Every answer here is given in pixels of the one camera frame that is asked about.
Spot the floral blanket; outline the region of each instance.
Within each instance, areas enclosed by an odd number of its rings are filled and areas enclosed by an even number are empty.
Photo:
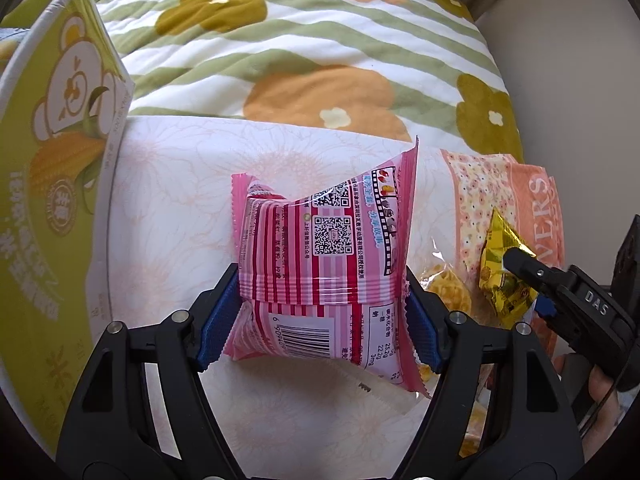
[[[244,118],[453,151],[522,147],[458,0],[96,0],[133,115]]]

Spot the human hand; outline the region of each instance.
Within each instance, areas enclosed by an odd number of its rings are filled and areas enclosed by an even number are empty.
[[[562,374],[562,369],[564,368],[564,358],[565,356],[562,355],[553,360],[554,368],[559,374]],[[607,377],[600,367],[594,366],[589,374],[589,395],[591,399],[600,402],[607,395],[612,384],[613,380]],[[616,425],[619,414],[618,396],[613,392],[596,416],[596,422],[582,440],[585,461],[595,455],[597,450],[608,439]]]

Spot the corn illustration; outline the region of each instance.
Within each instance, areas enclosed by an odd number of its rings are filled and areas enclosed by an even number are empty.
[[[49,186],[62,176],[74,182],[102,154],[105,144],[104,139],[94,139],[82,132],[65,132],[46,140],[31,160],[31,192],[45,195]]]

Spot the bear ear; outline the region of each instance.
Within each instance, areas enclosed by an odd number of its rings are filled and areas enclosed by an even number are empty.
[[[44,102],[41,102],[33,113],[33,133],[38,140],[49,139],[49,129],[47,128],[47,115],[44,110]]]
[[[77,14],[71,16],[62,26],[62,32],[60,33],[60,50],[63,51],[76,41],[82,40],[85,34],[86,27],[84,26],[82,16],[78,16]]]

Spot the pink snack package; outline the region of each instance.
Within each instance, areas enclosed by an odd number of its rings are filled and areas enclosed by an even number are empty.
[[[295,202],[232,176],[244,303],[226,354],[345,359],[424,392],[404,316],[417,153]]]

